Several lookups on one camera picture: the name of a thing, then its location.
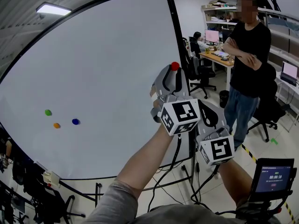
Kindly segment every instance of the red ball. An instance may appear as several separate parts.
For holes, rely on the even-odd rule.
[[[176,71],[178,69],[179,69],[179,63],[177,63],[177,62],[171,63],[171,70],[172,71]]]

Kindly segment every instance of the fluorescent light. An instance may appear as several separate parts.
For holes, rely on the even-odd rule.
[[[36,9],[37,13],[50,13],[50,14],[57,14],[57,15],[67,15],[68,13],[71,12],[70,9],[62,7],[62,6],[58,6],[52,3],[48,3],[48,2],[44,2],[43,4],[41,4],[37,9]]]

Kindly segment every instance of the black trash bin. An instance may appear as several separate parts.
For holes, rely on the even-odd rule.
[[[225,108],[229,97],[229,91],[220,91],[219,98],[220,98],[220,107]]]

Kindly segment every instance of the hazard stripe tape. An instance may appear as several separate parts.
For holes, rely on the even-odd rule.
[[[252,158],[252,160],[256,163],[257,159],[253,156],[253,154],[248,150],[248,148],[246,148],[243,144],[241,144],[242,148],[244,148],[244,150],[249,154],[249,156]],[[295,219],[294,216],[291,212],[291,209],[289,207],[289,205],[285,202],[285,207],[288,211],[288,213],[290,214],[290,217],[292,219],[292,223],[295,224]]]

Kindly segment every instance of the person at desk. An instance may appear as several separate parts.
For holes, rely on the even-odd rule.
[[[191,52],[194,51],[198,59],[200,59],[200,52],[205,52],[206,48],[213,49],[213,46],[204,44],[203,40],[200,32],[195,32],[193,37],[189,37]]]
[[[225,218],[216,215],[202,205],[172,204],[159,206],[136,217],[138,198],[160,167],[172,139],[173,136],[169,136],[164,126],[161,125],[156,134],[129,159],[99,200],[96,209],[83,224],[247,223],[243,215],[236,215],[236,218]],[[236,203],[237,210],[247,217],[259,212],[256,206],[249,206],[247,201],[252,184],[252,178],[249,174],[232,159],[221,164],[218,170],[225,188]],[[272,217],[268,223],[278,224],[280,222]]]
[[[0,154],[5,154],[4,168],[8,166],[8,159],[12,159],[12,146],[8,133],[0,126]]]
[[[260,91],[267,84],[266,64],[271,46],[270,30],[256,19],[256,0],[237,0],[237,9],[242,21],[237,23],[223,46],[225,52],[235,56],[235,71],[224,109],[230,132],[237,120],[235,149],[245,140],[248,122],[256,110]]]

